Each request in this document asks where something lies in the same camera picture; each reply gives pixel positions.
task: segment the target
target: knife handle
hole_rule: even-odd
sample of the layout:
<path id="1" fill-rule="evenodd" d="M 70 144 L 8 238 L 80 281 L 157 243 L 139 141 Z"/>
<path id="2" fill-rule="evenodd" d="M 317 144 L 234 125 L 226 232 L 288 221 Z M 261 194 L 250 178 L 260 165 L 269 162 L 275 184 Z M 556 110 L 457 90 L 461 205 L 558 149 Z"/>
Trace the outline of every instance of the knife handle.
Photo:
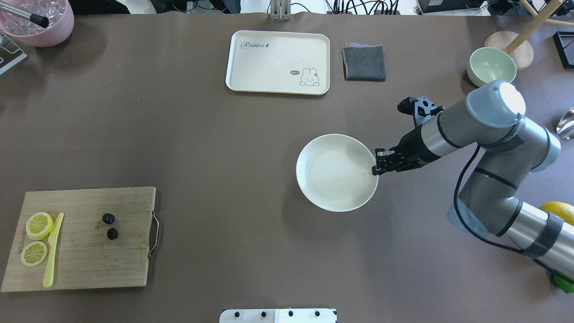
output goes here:
<path id="1" fill-rule="evenodd" d="M 44 272 L 44 288 L 49 288 L 54 284 L 54 265 L 56 264 L 56 246 L 51 246 L 48 253 L 48 264 Z"/>

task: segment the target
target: knife blade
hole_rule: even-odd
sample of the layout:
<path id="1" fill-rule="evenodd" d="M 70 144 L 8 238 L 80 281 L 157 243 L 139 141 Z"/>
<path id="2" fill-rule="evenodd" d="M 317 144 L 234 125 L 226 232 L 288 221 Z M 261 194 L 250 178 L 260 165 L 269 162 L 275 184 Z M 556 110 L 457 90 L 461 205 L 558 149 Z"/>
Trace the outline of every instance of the knife blade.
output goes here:
<path id="1" fill-rule="evenodd" d="M 48 236 L 48 244 L 50 245 L 50 251 L 48 253 L 48 264 L 46 265 L 46 271 L 44 272 L 44 288 L 51 287 L 54 283 L 54 265 L 56 264 L 56 245 L 58 244 L 58 235 L 60 233 L 60 227 L 62 225 L 62 220 L 64 219 L 64 213 L 60 213 L 56 222 L 54 222 L 54 227 Z"/>

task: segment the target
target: dark berry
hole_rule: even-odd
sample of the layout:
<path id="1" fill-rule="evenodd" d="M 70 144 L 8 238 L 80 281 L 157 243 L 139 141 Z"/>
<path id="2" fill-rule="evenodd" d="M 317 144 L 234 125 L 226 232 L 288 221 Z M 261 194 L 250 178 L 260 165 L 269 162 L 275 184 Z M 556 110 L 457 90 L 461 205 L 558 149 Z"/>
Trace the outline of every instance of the dark berry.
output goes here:
<path id="1" fill-rule="evenodd" d="M 118 231 L 115 228 L 108 230 L 108 239 L 113 240 L 118 237 Z"/>
<path id="2" fill-rule="evenodd" d="M 106 213 L 104 214 L 104 216 L 102 217 L 102 221 L 104 221 L 104 223 L 106 224 L 112 224 L 115 221 L 115 217 L 113 214 L 110 213 Z"/>

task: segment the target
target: black rubber tip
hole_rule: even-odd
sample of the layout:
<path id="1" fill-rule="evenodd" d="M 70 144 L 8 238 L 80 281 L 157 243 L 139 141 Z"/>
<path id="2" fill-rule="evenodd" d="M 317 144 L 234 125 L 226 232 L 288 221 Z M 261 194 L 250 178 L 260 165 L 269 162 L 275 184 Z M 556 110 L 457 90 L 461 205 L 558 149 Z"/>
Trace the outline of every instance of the black rubber tip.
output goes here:
<path id="1" fill-rule="evenodd" d="M 35 23 L 36 25 L 42 27 L 42 28 L 46 28 L 50 24 L 50 22 L 48 21 L 48 18 L 39 16 L 35 13 L 30 15 L 30 21 Z"/>

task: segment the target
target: tabletop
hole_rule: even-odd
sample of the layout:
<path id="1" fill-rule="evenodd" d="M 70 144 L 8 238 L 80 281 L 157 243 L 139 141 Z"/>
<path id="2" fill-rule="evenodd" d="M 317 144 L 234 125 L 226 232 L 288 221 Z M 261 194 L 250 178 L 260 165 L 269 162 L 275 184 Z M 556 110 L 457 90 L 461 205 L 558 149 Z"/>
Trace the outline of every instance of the tabletop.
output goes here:
<path id="1" fill-rule="evenodd" d="M 317 136 L 392 147 L 413 127 L 401 100 L 464 99 L 476 88 L 472 51 L 530 19 L 82 16 L 58 46 L 23 45 L 30 57 L 0 77 L 0 276 L 27 191 L 155 186 L 162 231 L 147 286 L 1 293 L 0 321 L 218 322 L 223 309 L 328 307 L 339 322 L 571 322 L 572 296 L 543 269 L 447 221 L 472 147 L 382 175 L 371 201 L 346 213 L 311 204 L 295 176 Z M 326 35 L 329 91 L 229 90 L 231 35 L 242 29 Z M 527 116 L 551 130 L 574 102 L 556 30 L 530 37 L 534 62 L 513 82 Z M 385 82 L 344 80 L 349 41 L 385 47 Z M 561 143 L 521 199 L 574 203 L 574 147 Z"/>

